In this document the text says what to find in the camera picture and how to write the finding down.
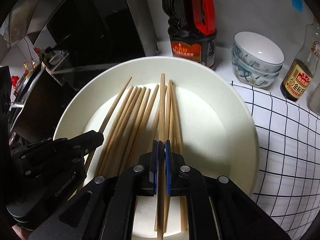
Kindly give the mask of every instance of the cable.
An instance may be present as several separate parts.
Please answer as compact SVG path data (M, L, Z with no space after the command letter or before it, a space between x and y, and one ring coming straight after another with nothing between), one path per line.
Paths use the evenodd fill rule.
M24 40L26 41L26 43L27 43L27 45L28 45L28 49L29 49L29 53L30 53L30 58L32 58L31 51L30 51L30 48L29 48L29 43L27 42L26 38L24 38Z

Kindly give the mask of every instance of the white bowl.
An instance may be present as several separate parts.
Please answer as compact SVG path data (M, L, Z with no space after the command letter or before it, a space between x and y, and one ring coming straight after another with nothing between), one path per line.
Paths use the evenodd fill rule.
M279 70L276 73L265 73L259 71L246 63L244 63L235 53L231 50L231 59L234 67L234 71L240 82L248 84L253 87L267 87L271 85L279 75Z
M132 76L132 86L154 88L160 82L161 73L165 73L166 83L172 79L176 84L186 164L207 176L227 175L245 193L251 195L259 164L257 133L252 117L230 85L214 71L190 60L144 57L106 70L73 98L59 121L54 139L72 138L92 129L98 131L115 96L129 76ZM159 93L144 140L138 147L142 154L150 150L152 138L149 129L158 100ZM120 104L121 101L103 133L105 138ZM97 148L92 159L86 183L93 178L101 148ZM133 239L156 237L153 230L155 214L156 197L139 197ZM179 199L172 197L164 236L170 236L170 239L188 238L188 234L180 232Z
M258 33L237 33L233 49L244 63L266 73L278 72L284 63L284 54L279 46Z

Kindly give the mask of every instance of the screw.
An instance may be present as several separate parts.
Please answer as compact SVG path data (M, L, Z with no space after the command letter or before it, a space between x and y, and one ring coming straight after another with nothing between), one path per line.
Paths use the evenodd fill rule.
M226 176L221 176L219 177L219 181L223 184L227 184L229 182L229 179Z
M104 177L103 176L97 176L94 178L94 182L97 184L100 184L102 182L104 182Z
M181 170L182 172L188 172L188 171L190 171L190 167L187 166L187 165L183 165L183 166L180 167L180 170Z
M133 167L133 170L135 172L143 171L143 166L142 165L136 165L136 166Z

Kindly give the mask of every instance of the glass bottle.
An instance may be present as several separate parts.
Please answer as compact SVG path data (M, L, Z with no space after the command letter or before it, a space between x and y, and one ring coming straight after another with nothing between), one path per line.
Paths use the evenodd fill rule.
M316 73L320 58L320 28L315 17L306 25L302 48L298 51L280 90L285 98L297 101L310 84Z

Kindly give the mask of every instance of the grid pattern cloth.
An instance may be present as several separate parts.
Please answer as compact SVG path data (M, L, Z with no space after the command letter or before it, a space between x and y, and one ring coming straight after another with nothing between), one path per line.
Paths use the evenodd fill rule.
M239 81L259 137L260 165L252 200L299 239L320 210L320 119L308 109Z

